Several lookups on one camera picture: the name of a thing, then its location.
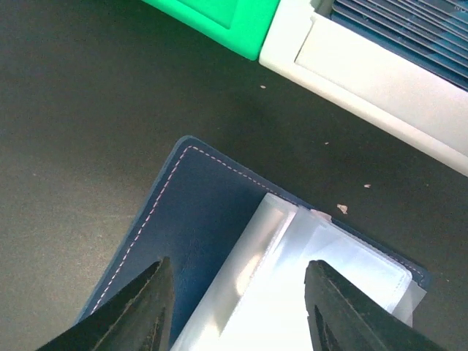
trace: black table surface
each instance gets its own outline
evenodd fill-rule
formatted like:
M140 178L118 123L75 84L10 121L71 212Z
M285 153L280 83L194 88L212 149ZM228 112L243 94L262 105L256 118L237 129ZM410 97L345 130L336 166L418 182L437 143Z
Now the black table surface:
M0 350L73 323L184 135L428 268L466 349L468 178L143 2L0 5Z

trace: plastic document pocket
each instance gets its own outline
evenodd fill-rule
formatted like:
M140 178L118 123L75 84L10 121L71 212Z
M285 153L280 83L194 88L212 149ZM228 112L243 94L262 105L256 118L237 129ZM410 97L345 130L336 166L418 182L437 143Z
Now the plastic document pocket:
M303 283L311 260L390 313L412 282L403 265L319 213L267 194L172 350L312 350Z

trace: stitched seam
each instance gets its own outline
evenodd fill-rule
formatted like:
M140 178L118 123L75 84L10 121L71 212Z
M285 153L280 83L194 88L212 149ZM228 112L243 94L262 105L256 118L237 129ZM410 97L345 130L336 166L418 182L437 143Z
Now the stitched seam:
M144 223L141 224L141 227L140 229L138 230L137 232L137 235L135 236L135 238L133 239L132 243L129 245L129 247L127 248L127 251L125 252L125 255L122 257L122 261L120 262L120 264L118 265L116 271L114 272L114 274L112 275L112 277L110 278L110 281L107 283L107 286L106 288L104 289L104 291L102 292L102 294L100 295L99 297L99 300L96 302L96 305L94 305L92 311L91 311L91 314L93 314L97 307L101 304L102 302L102 299L105 297L105 295L107 294L111 284L114 282L115 278L117 277L117 274L120 272L122 266L124 265L126 259L128 258L129 256L129 253L132 251L132 247L135 245L135 243L138 241L138 239L140 238L141 236L141 233L143 231L143 228L149 223L153 213L155 212L156 210L156 207L158 206L160 200L161 200L161 197L162 195L164 194L164 192L166 191L167 187L169 186L169 183L170 183L170 180L172 179L172 177L174 176L174 173L177 171L177 168L178 166L180 165L182 159L185 157L186 153L188 150L190 150L191 148L193 148L194 150L200 152L201 154L207 156L207 157L210 157L212 160L218 162L219 164L223 165L224 167L226 167L228 170L231 170L233 171L234 173L237 173L239 174L240 176L243 176L244 178L247 178L249 179L250 181L252 181L253 183L255 183L256 185L258 186L261 186L262 188L264 188L265 190L269 191L271 194L274 194L278 197L280 197L281 199L283 200L286 200L294 205L298 205L297 203L294 203L293 201L287 199L286 197L284 196L281 196L280 194L278 194L277 192L273 191L272 189L268 188L266 185L264 184L261 184L260 182L256 181L255 179L253 179L252 177L248 176L247 174L241 172L240 170L236 170L235 168L227 165L225 162L223 162L222 160L216 158L215 156L212 156L210 155L209 153L207 152L204 152L202 149L196 147L196 146L187 146L184 151L182 151L182 154L180 155L180 157L178 158L177 162L175 163L174 165L174 168L170 171L169 173L169 176L167 177L167 180L164 184L164 186L162 187L161 189L161 192L158 194L156 200L154 201L154 204L153 204L153 207L151 208L151 211L149 212L148 216L146 217ZM395 257L392 257L394 260L397 260L398 262L400 262L401 264L403 264L405 267L407 267L408 269L412 270L412 271L416 271L413 267L409 267L408 265L406 265L405 263L403 263L402 261L396 259ZM423 278L423 274L419 271L416 271L420 274L421 278Z

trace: navy blue leather folder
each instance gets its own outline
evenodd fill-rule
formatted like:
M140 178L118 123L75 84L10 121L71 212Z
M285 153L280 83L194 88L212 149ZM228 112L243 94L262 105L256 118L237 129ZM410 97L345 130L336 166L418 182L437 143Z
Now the navy blue leather folder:
M179 140L78 321L167 256L175 291L172 345L267 192L312 208L198 139ZM335 223L398 260L427 290L425 269Z

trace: small debris speck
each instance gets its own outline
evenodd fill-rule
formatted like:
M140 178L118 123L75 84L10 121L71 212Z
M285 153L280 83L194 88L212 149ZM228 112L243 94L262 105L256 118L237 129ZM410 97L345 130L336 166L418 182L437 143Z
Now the small debris speck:
M336 207L341 211L343 212L343 214L348 214L348 206L346 205L336 205Z

